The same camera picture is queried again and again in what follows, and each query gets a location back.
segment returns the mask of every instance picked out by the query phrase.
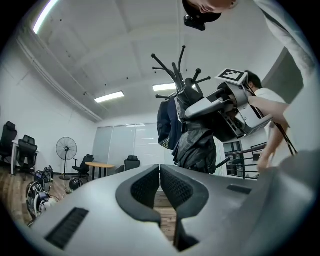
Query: fluorescent light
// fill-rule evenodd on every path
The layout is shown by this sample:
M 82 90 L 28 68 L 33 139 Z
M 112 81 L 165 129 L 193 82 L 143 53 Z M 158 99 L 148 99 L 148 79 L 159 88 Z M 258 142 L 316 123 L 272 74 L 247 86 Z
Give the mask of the fluorescent light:
M 144 127 L 144 124 L 133 124 L 133 125 L 126 125 L 125 127 L 132 128 L 132 127 Z
M 168 83 L 168 84 L 159 84 L 159 85 L 154 85 L 153 90 L 155 92 L 158 91 L 166 91 L 166 90 L 176 90 L 176 84 L 175 83 Z
M 42 25 L 42 23 L 45 21 L 45 18 L 51 11 L 51 9 L 55 6 L 55 4 L 58 2 L 58 0 L 51 0 L 47 6 L 44 8 L 43 12 L 40 14 L 40 17 L 36 21 L 36 24 L 33 28 L 34 33 L 38 34 L 38 31 Z
M 121 98 L 124 97 L 124 93 L 122 91 L 116 92 L 116 93 L 112 93 L 100 98 L 96 98 L 95 101 L 100 103 L 100 102 L 105 102 L 105 101 L 109 101 L 109 100 L 113 100 L 113 99 L 117 99 L 117 98 Z

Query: human arm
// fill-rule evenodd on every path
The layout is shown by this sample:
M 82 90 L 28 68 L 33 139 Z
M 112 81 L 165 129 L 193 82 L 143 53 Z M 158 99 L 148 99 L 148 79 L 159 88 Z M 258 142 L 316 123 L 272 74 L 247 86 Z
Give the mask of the human arm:
M 289 104 L 281 103 L 273 100 L 268 100 L 262 97 L 249 96 L 248 102 L 250 105 L 258 108 L 264 116 L 272 115 L 272 121 L 288 128 L 288 122 L 284 117 L 284 112 L 289 107 Z
M 282 128 L 285 132 L 287 132 L 288 125 L 282 125 Z M 274 127 L 271 129 L 269 140 L 257 162 L 257 169 L 259 172 L 268 167 L 270 156 L 276 152 L 283 139 L 283 134 L 279 128 L 274 125 Z

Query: stand fan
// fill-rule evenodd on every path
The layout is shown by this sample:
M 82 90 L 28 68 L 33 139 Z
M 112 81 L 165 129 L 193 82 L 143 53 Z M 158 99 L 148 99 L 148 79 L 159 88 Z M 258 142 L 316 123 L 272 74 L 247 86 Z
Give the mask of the stand fan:
M 77 154 L 77 144 L 72 138 L 61 138 L 55 147 L 57 155 L 64 160 L 64 174 L 59 176 L 61 180 L 70 180 L 69 176 L 66 176 L 66 162 L 73 159 Z

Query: chair backrest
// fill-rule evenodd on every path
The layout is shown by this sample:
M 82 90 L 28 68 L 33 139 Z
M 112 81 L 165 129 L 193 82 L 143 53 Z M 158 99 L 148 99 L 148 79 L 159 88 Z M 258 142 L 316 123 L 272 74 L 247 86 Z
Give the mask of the chair backrest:
M 83 161 L 80 165 L 80 168 L 83 169 L 83 172 L 89 172 L 90 171 L 90 166 L 86 165 L 86 162 L 93 162 L 95 159 L 93 157 L 85 156 L 83 158 Z
M 28 135 L 24 135 L 23 136 L 23 140 L 29 144 L 32 144 L 32 145 L 35 145 L 36 144 L 36 141 L 34 138 L 28 136 Z
M 3 132 L 2 132 L 2 137 L 1 137 L 1 146 L 5 149 L 10 149 L 12 148 L 12 141 L 15 140 L 17 137 L 18 132 L 16 131 L 16 125 L 13 124 L 12 122 L 7 122 L 3 126 Z
M 32 145 L 23 139 L 19 139 L 19 149 L 17 160 L 19 164 L 23 167 L 25 166 L 25 159 L 27 158 L 27 167 L 32 168 L 36 165 L 36 152 L 38 146 Z
M 125 171 L 125 166 L 121 165 L 118 169 L 115 170 L 114 174 L 120 174 L 123 173 Z
M 124 166 L 126 171 L 138 168 L 140 167 L 140 161 L 138 160 L 137 156 L 129 155 L 127 160 L 124 160 Z

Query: black hair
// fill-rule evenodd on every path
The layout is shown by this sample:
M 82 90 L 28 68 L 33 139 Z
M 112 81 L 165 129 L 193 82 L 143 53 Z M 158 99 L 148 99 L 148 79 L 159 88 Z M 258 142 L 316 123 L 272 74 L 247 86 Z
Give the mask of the black hair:
M 248 73 L 248 82 L 249 83 L 252 82 L 254 84 L 254 86 L 257 87 L 258 89 L 262 88 L 261 80 L 256 74 L 252 73 L 249 70 L 245 70 L 244 72 Z

